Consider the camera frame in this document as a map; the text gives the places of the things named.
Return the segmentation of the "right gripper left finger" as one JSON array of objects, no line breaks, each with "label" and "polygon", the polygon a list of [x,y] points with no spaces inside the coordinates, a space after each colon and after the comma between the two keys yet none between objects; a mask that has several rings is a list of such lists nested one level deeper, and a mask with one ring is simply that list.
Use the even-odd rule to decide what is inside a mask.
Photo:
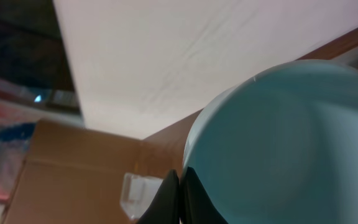
[{"label": "right gripper left finger", "polygon": [[179,224],[179,179],[170,170],[161,183],[152,203],[137,224]]}]

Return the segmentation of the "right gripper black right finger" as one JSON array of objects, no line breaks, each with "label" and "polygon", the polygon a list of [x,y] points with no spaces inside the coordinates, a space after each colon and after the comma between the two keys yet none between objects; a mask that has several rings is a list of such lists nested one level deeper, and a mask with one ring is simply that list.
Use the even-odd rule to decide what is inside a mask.
[{"label": "right gripper black right finger", "polygon": [[180,182],[180,220],[183,224],[227,224],[192,167]]}]

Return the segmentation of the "light blue bowl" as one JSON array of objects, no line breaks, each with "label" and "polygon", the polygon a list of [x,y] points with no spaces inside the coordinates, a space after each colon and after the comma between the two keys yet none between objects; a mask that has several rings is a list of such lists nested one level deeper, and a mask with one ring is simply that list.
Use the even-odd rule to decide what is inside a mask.
[{"label": "light blue bowl", "polygon": [[224,91],[183,168],[229,223],[358,223],[358,70],[299,60]]}]

